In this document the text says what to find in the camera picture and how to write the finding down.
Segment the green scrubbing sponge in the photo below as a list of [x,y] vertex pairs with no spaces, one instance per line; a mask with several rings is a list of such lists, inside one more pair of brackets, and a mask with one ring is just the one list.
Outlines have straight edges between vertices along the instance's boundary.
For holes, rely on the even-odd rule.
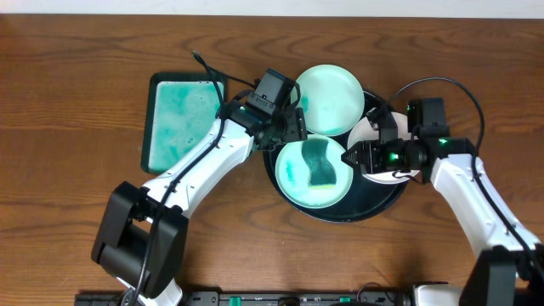
[[326,158],[327,147],[325,139],[308,139],[302,144],[301,155],[309,169],[309,187],[330,186],[337,182],[334,166]]

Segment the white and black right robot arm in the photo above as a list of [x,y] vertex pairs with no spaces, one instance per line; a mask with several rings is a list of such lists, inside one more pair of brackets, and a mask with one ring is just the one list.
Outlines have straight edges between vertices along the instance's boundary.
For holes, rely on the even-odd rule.
[[543,245],[513,215],[490,182],[469,139],[452,138],[441,102],[412,101],[411,137],[402,139],[388,111],[371,110],[376,140],[359,141],[342,155],[362,174],[418,171],[447,201],[477,261],[466,285],[414,285],[399,305],[541,305]]

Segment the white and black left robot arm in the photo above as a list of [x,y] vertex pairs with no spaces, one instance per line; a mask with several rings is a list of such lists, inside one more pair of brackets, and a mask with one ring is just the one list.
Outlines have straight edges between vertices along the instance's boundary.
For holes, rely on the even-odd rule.
[[200,202],[253,151],[306,138],[301,108],[288,105],[260,120],[250,105],[232,101],[173,167],[141,187],[120,183],[110,194],[91,258],[129,288],[122,304],[178,304],[183,293],[174,277]]

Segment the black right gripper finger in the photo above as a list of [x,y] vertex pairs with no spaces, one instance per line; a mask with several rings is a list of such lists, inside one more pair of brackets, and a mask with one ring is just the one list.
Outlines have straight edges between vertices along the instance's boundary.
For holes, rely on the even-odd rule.
[[361,169],[362,149],[359,146],[352,146],[341,154],[341,161],[353,169]]
[[387,106],[373,107],[365,114],[373,130],[396,129],[398,127]]

